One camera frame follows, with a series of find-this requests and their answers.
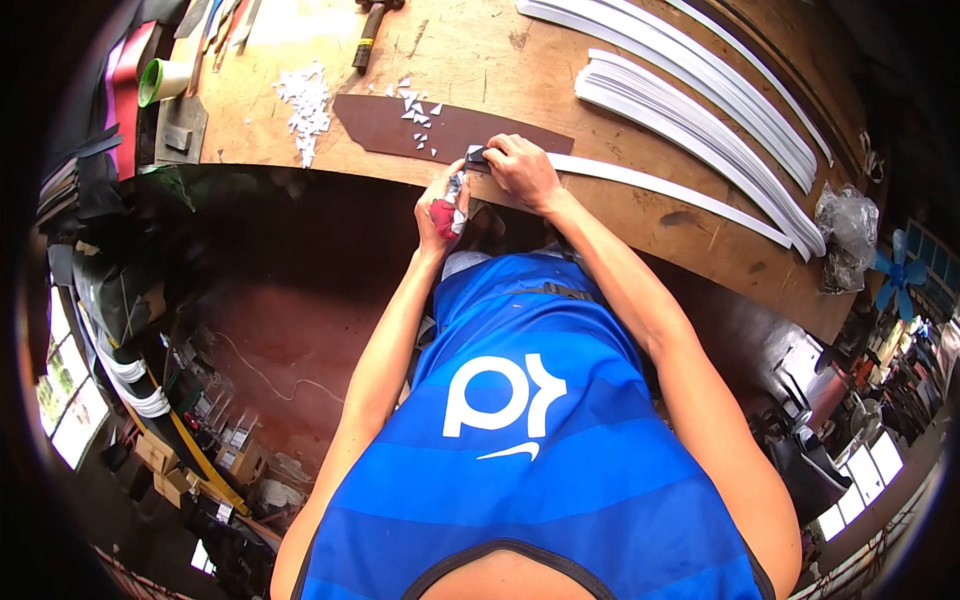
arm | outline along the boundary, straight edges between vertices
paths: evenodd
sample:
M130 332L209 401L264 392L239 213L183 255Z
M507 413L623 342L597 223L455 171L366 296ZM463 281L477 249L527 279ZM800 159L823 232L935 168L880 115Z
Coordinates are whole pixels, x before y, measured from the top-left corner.
M801 566L793 503L683 310L639 256L560 187L543 150L517 135L498 135L487 145L497 182L566 237L654 361L677 437L720 492L777 597L785 598Z
M428 210L433 199L444 194L447 179L462 164L457 161L447 167L423 192L414 209L420 247L414 251L406 275L353 371L340 424L326 452L313 493L283 537L270 583L271 597L276 600L290 597L330 498L394 412L416 342L423 305L447 252L456 243L456 240L441 239ZM465 213L468 201L467 181L458 198L458 205Z

white logo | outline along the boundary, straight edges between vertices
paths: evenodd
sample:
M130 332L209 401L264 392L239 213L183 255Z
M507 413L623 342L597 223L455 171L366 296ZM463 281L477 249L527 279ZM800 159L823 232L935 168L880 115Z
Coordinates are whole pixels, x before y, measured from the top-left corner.
M478 356L468 360L457 370L450 380L450 389L446 397L446 415L444 416L444 437L459 438L461 425L480 429L502 429L520 418L530 403L527 415L527 435L531 438L546 436L546 409L550 404L566 394L566 381L558 379L543 368L539 354L527 354L525 357L530 378L540 387L533 400L530 400L530 384L526 373L512 360L498 356ZM467 404L467 385L477 374L486 371L502 373L510 381L513 393L507 405L495 413L482 413ZM530 460L537 458L540 445L526 442L506 450L478 457L477 460L507 456L519 452L529 452Z
M500 450L499 452L491 452L490 454L485 454L483 456L478 456L477 460L485 458L493 458L496 456L510 456L511 454L520 454L521 452L530 452L530 462L533 463L534 459L537 458L537 454L540 452L540 445L536 442L524 442L523 444L517 444L512 448L507 448L506 450Z

floor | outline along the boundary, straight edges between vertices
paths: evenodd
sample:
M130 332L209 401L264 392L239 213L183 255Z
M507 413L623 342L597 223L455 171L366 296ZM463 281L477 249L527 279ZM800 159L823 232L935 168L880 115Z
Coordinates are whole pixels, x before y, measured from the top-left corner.
M255 437L274 455L271 476L307 491L353 366L417 245L411 211L420 190L352 176L304 177L288 186L296 199L278 189L211 203L194 218L220 274L200 306L210 358L232 396L228 420L256 419ZM539 219L498 212L513 250L537 246ZM774 368L804 331L711 281L644 259L686 311L745 412L767 408L767 391L778 387Z

tape roll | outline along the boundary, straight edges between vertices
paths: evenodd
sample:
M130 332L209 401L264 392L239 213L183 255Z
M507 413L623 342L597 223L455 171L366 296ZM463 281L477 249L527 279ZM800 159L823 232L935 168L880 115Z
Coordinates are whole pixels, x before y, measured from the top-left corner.
M180 96L186 91L192 72L193 65L186 62L151 60L140 78L136 103L144 108L152 102Z

white plastic strip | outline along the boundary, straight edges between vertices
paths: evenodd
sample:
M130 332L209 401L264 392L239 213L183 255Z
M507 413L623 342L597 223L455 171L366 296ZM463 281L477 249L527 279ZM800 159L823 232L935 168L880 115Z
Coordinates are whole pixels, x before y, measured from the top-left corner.
M517 0L516 7L624 48L690 85L739 123L809 193L816 179L813 152L749 82L686 34L623 0Z
M133 407L133 410L136 411L141 417L147 417L153 419L160 417L170 412L170 402L167 400L167 397L164 395L163 390L157 387L152 394L145 398L137 397L133 391L128 387L128 382L121 378L119 374L113 371L110 368L110 365L119 364L107 353L100 348L100 345L97 344L97 334L93 330L93 325L90 322L90 319L86 316L86 311L79 311L81 319L84 322L84 327L86 328L86 334L90 338L90 342L93 345L94 351L97 353L97 358L104 364L104 372L107 374L107 378L110 380L110 383L113 384L113 389L116 391L117 395L122 397L124 400Z
M693 18L698 23L717 34L717 36L730 44L733 50L736 50L744 59L756 67L756 70L760 72L760 75L762 75L770 83L770 85L774 87L780 96L783 97L783 100L785 100L786 103L793 109L793 111L797 113L797 116L800 117L801 121L803 121L806 130L810 132L810 135L813 136L814 141L816 141L817 145L820 146L820 149L824 151L824 156L827 157L829 166L833 166L833 155L830 153L830 146L827 145L824 137L820 135L820 132L818 132L817 128L814 127L813 123L810 121L810 117L806 116L804 110L800 108L800 105L797 104L797 101L794 100L792 95L790 95L790 92L786 90L786 87L783 87L783 84L780 83L780 80L777 79L777 76L767 68L767 65L763 64L763 62L761 62L760 59L758 59L756 55L750 51L749 48L740 43L739 39L731 36L727 30L710 20L709 17L702 12L686 4L684 0L666 0L666 2L673 5L680 12Z
M640 173L633 169L621 167L608 162L591 160L590 158L580 158L579 156L557 155L552 152L546 153L550 159L550 164L557 171L565 173L576 173L577 175L587 175L602 180L619 181L633 187L657 192L670 198L675 198L687 204L693 204L703 210L708 210L713 214L720 215L725 219L751 229L763 237L771 239L785 248L790 248L790 238L783 235L776 229L766 223L751 217L747 213L733 208L729 204L724 204L719 200L714 200L710 196L701 194L673 181L662 180L646 173Z
M805 260L826 253L820 231L763 161L719 119L629 60L596 49L590 49L589 57L575 85L579 98L687 148L743 190L790 237Z
M113 371L116 376L127 383L139 381L140 377L147 374L147 364L142 358L131 362L129 365L124 365L113 360L106 352L103 355L98 352L97 356L101 357L107 369Z

